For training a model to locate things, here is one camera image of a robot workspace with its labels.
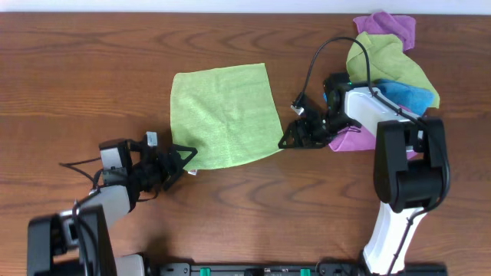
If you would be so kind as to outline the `light green cloth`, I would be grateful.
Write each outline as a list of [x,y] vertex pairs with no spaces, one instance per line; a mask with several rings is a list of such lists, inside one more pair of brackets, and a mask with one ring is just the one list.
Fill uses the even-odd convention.
[[175,144],[197,150],[187,171],[266,158],[279,152],[283,135],[263,63],[176,74],[170,126]]

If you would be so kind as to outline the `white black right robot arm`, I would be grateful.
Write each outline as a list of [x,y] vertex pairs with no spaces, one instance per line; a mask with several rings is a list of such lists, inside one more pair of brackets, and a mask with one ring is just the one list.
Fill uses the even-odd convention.
[[281,149],[317,149],[348,127],[375,137],[373,183],[381,201],[361,265],[353,275],[445,275],[442,264],[406,264],[405,254],[422,218],[442,203],[450,187],[450,164],[442,120],[403,110],[369,81],[352,83],[346,73],[323,83],[327,110],[316,110],[304,94],[292,109]]

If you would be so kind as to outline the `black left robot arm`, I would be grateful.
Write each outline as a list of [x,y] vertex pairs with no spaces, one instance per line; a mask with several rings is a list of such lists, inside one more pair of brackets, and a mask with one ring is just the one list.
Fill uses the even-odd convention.
[[173,144],[158,148],[157,135],[141,141],[110,140],[99,145],[102,163],[90,194],[63,212],[33,218],[28,224],[29,275],[145,275],[140,254],[117,258],[108,233],[117,220],[141,202],[142,192],[167,191],[198,153]]

